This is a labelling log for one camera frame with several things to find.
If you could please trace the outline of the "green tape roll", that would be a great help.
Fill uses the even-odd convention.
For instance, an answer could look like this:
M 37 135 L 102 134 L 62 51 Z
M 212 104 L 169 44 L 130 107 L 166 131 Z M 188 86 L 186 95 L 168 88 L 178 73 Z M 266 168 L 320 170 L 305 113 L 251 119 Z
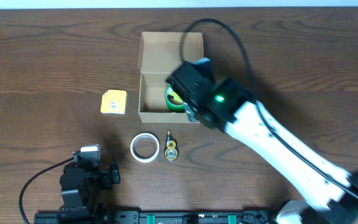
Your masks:
M 169 109 L 169 111 L 171 112 L 175 112 L 175 113 L 183 113 L 185 111 L 185 106 L 184 103 L 182 105 L 173 105 L 171 104 L 168 99 L 167 99 L 167 95 L 170 91 L 173 91 L 173 88 L 170 86 L 167 86 L 166 90 L 165 90 L 165 103 L 167 108 Z

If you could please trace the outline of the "yellow highlighter marker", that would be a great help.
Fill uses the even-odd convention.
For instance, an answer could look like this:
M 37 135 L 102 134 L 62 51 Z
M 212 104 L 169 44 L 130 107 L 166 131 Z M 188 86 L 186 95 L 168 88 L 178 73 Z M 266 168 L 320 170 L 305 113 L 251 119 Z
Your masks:
M 167 95 L 168 101 L 173 105 L 182 105 L 183 100 L 174 91 L 170 91 Z

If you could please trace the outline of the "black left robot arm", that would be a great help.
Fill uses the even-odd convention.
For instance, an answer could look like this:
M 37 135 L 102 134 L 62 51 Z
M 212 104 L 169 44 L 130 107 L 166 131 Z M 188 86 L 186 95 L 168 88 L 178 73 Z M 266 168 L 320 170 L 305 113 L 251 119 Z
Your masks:
M 119 166 L 101 170 L 97 159 L 78 159 L 65 166 L 60 177 L 63 205 L 57 223 L 114 223 L 112 213 L 100 202 L 101 192 L 121 182 Z

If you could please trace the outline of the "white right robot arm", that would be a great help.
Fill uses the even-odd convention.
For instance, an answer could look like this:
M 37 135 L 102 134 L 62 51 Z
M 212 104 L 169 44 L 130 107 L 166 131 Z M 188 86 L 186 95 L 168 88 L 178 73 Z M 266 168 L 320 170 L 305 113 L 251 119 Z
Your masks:
M 302 200 L 273 213 L 270 223 L 353 223 L 358 218 L 358 171 L 350 174 L 315 153 L 244 85 L 231 78 L 216 83 L 208 59 L 183 62 L 166 83 L 190 118 L 253 149 L 301 194 Z

